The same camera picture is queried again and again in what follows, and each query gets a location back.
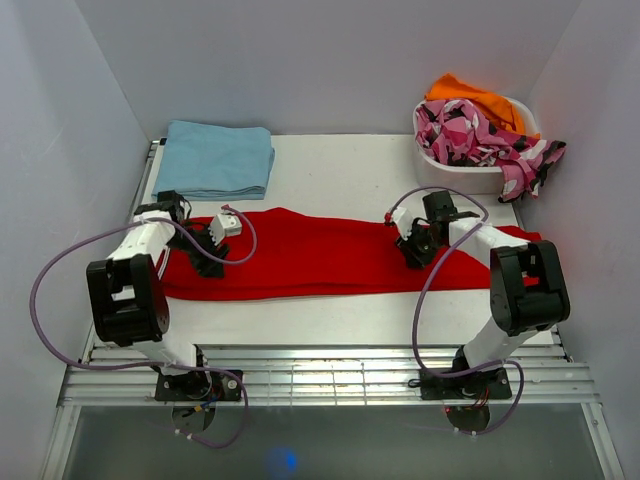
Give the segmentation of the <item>red trousers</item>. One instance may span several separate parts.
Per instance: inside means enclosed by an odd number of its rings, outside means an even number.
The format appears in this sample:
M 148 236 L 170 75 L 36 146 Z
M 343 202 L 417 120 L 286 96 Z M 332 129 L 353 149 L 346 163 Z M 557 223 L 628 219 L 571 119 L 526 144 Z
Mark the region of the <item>red trousers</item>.
M 204 278 L 188 256 L 168 254 L 167 296 L 191 301 L 418 292 L 431 273 L 411 269 L 381 223 L 303 215 L 285 208 L 249 212 L 253 231 L 226 240 L 231 265 Z

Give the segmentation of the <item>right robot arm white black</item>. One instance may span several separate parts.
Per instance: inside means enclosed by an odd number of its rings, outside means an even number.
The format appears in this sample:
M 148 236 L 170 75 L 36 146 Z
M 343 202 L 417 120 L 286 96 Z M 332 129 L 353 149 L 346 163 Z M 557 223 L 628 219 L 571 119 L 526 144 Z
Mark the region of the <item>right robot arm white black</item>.
M 484 206 L 460 211 L 450 189 L 424 188 L 425 215 L 413 216 L 395 203 L 385 223 L 398 231 L 396 246 L 408 267 L 430 271 L 424 290 L 455 252 L 489 270 L 491 316 L 476 336 L 460 347 L 450 368 L 419 365 L 409 382 L 424 400 L 506 400 L 512 390 L 505 362 L 527 340 L 565 321 L 570 300 L 556 246 L 525 240 L 489 224 Z

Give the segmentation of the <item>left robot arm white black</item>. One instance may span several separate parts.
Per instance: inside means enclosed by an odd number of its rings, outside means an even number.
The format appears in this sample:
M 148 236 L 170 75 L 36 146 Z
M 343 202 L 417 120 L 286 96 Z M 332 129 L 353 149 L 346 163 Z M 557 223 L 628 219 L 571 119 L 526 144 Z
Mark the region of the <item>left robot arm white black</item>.
M 104 343 L 132 347 L 158 375 L 158 401 L 234 401 L 237 381 L 203 369 L 200 347 L 170 328 L 170 310 L 161 274 L 171 251 L 184 253 L 203 278 L 221 279 L 225 239 L 241 233 L 240 220 L 220 213 L 204 222 L 189 218 L 190 203 L 170 190 L 134 212 L 136 227 L 110 256 L 90 263 L 86 279 L 96 333 Z

